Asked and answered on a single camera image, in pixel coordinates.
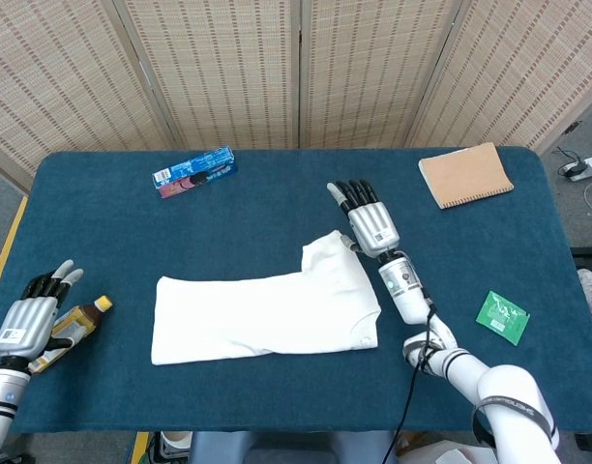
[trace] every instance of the beige partition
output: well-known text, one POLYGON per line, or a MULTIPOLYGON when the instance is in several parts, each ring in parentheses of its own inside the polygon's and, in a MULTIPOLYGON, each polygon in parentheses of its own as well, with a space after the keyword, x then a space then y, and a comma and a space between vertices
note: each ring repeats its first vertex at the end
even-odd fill
POLYGON ((98 1, 0 1, 0 155, 168 148, 98 1))
POLYGON ((403 145, 459 2, 303 5, 301 145, 403 145))
POLYGON ((125 3, 187 147, 294 146, 299 2, 125 3))
POLYGON ((538 148, 591 88, 592 0, 473 0, 410 145, 538 148))

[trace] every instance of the green card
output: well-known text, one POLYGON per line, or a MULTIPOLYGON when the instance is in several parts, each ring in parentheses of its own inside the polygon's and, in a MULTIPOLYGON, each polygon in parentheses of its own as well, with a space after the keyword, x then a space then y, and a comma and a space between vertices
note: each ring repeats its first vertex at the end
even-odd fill
POLYGON ((518 346, 521 334, 528 324, 530 314, 521 307, 489 292, 486 302, 477 316, 477 322, 518 346))

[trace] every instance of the brown notebook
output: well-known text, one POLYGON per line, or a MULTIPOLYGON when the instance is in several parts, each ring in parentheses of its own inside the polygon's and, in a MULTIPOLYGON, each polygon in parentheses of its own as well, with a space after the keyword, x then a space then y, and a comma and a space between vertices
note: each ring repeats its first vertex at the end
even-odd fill
POLYGON ((421 159, 419 168, 440 208, 513 190, 491 142, 421 159))

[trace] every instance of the yellow floor tape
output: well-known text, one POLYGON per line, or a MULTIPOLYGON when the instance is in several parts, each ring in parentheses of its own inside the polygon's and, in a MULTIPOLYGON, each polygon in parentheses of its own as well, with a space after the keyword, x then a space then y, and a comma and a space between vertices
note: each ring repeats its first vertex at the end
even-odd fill
POLYGON ((148 441, 150 440, 150 432, 137 432, 137 437, 134 439, 133 455, 129 464, 139 464, 139 461, 145 454, 148 448, 148 441))
POLYGON ((4 266, 6 265, 6 261, 8 261, 8 255, 10 254, 10 248, 13 247, 13 242, 15 241, 16 230, 18 228, 18 224, 21 222, 21 218, 23 217, 23 212, 25 211, 26 204, 27 204, 27 197, 23 196, 23 198, 21 198, 21 203, 20 203, 20 205, 18 205, 18 209, 16 210, 16 216, 15 216, 15 220, 13 220, 13 225, 11 225, 10 230, 8 231, 8 237, 6 237, 6 242, 4 242, 4 247, 2 248, 2 252, 0 253, 0 279, 2 278, 2 272, 4 271, 4 266))
MULTIPOLYGON (((4 246, 2 247, 2 252, 0 253, 0 280, 2 278, 2 272, 4 271, 4 266, 6 266, 6 261, 8 261, 8 256, 10 255, 10 249, 13 247, 13 242, 15 241, 16 230, 18 229, 18 225, 21 222, 21 218, 23 217, 23 213, 25 212, 25 206, 27 205, 27 197, 23 196, 21 199, 20 204, 18 205, 18 209, 16 210, 15 220, 13 220, 13 225, 11 225, 10 230, 8 231, 8 237, 6 238, 6 242, 4 242, 4 246)), ((137 436, 134 440, 133 446, 133 454, 131 456, 131 462, 129 464, 138 464, 145 450, 148 446, 148 441, 150 440, 150 433, 149 432, 137 432, 137 436)))

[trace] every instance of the white robotic arm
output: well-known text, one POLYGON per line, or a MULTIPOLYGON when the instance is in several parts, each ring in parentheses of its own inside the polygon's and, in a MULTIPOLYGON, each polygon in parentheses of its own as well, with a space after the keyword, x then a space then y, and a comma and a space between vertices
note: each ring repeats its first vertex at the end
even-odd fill
POLYGON ((558 430, 537 383, 514 365, 488 367, 458 348, 450 329, 436 314, 412 263, 398 249, 400 235, 386 207, 367 181, 327 185, 347 214, 358 243, 343 242, 380 263, 378 272, 406 324, 428 330, 403 343, 403 355, 414 367, 446 378, 474 405, 475 435, 496 448, 500 464, 560 463, 554 450, 558 430), (485 413, 493 437, 476 416, 485 413))
MULTIPOLYGON (((54 272, 33 278, 0 328, 0 449, 29 383, 29 363, 44 351, 73 345, 69 338, 51 337, 61 303, 83 276, 73 266, 68 260, 54 272)), ((5 453, 0 453, 0 462, 9 462, 5 453)))

